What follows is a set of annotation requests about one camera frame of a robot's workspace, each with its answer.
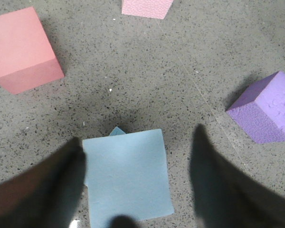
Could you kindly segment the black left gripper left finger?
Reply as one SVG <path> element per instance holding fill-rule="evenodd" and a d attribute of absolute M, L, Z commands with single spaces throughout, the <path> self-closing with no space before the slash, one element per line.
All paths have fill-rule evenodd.
<path fill-rule="evenodd" d="M 0 184 L 0 228 L 69 227 L 85 173 L 86 155 L 74 137 L 36 166 Z"/>

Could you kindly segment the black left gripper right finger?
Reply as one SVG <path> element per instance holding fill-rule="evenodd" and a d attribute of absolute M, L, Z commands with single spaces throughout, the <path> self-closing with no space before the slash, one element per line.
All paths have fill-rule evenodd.
<path fill-rule="evenodd" d="M 285 228 L 285 198 L 221 156 L 203 125 L 196 126 L 190 159 L 199 228 Z"/>

